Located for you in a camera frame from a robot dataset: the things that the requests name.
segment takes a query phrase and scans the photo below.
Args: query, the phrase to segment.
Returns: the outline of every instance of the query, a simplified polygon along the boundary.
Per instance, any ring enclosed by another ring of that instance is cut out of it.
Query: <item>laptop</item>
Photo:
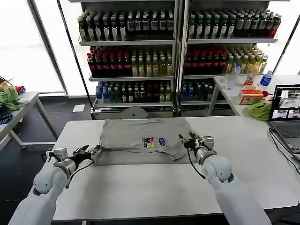
[[[269,123],[280,135],[290,152],[299,154],[300,84],[276,86]]]

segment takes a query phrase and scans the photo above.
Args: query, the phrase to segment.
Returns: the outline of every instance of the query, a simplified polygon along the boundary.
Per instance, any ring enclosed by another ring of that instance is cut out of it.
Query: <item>orange box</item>
[[[260,90],[241,90],[238,97],[240,105],[252,105],[259,102],[263,98],[263,94]]]

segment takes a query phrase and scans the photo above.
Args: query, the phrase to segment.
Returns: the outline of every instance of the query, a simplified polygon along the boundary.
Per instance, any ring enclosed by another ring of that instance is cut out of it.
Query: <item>white table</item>
[[[43,104],[38,98],[38,92],[36,91],[25,92],[19,95],[19,98],[25,98],[29,100],[29,103],[26,106],[21,107],[19,110],[13,111],[12,112],[13,119],[9,123],[0,125],[0,140],[2,140],[0,144],[0,149],[9,140],[9,135],[11,135],[22,146],[22,148],[25,148],[27,145],[54,145],[55,142],[22,142],[21,139],[13,132],[12,129],[17,125],[20,119],[27,112],[29,112],[32,107],[35,106],[56,140],[58,139],[59,136],[48,119],[47,112]]]
[[[226,76],[215,76],[215,88],[211,97],[211,103],[207,111],[207,116],[211,116],[212,112],[215,107],[215,103],[217,100],[217,97],[219,95],[219,91],[222,93],[222,95],[225,97],[226,101],[232,108],[233,112],[238,116],[247,116],[247,114],[244,113],[245,108],[248,107],[248,105],[240,105],[239,98],[237,97],[240,93],[241,88],[244,86],[244,82],[246,80],[246,75],[240,75],[238,76],[236,83],[237,85],[234,87],[233,90],[228,90],[226,88],[227,85],[227,79]],[[257,86],[257,83],[261,81],[262,75],[258,75],[253,83],[253,86]],[[274,90],[276,85],[282,84],[279,80],[277,80],[275,77],[272,78],[271,83],[269,84],[266,91],[268,91],[270,94],[274,94]]]
[[[247,123],[240,116],[186,120],[198,134],[215,138],[215,150],[231,161],[233,172],[263,208],[298,205],[300,177],[276,151],[267,135],[267,124]],[[54,148],[67,147],[71,155],[83,145],[94,147],[103,123],[68,122]],[[109,165],[90,166],[77,173],[70,188],[59,196],[53,219],[84,221],[221,212],[210,184],[190,164]]]

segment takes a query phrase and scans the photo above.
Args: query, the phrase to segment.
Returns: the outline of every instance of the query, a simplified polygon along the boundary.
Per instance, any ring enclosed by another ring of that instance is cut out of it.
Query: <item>green cloth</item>
[[[19,95],[15,87],[0,86],[0,102],[3,103],[10,111],[20,109],[18,105]]]
[[[247,112],[257,120],[268,121],[271,105],[270,101],[261,100],[258,103],[248,106]]]

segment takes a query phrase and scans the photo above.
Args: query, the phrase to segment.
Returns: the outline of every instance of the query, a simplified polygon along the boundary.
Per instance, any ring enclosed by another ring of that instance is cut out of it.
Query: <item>gray t-shirt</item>
[[[188,158],[185,157],[187,150],[180,142],[178,134],[189,138],[190,129],[184,118],[106,120],[99,142],[106,152],[98,163],[170,163],[181,158],[185,158],[184,163],[188,163]]]

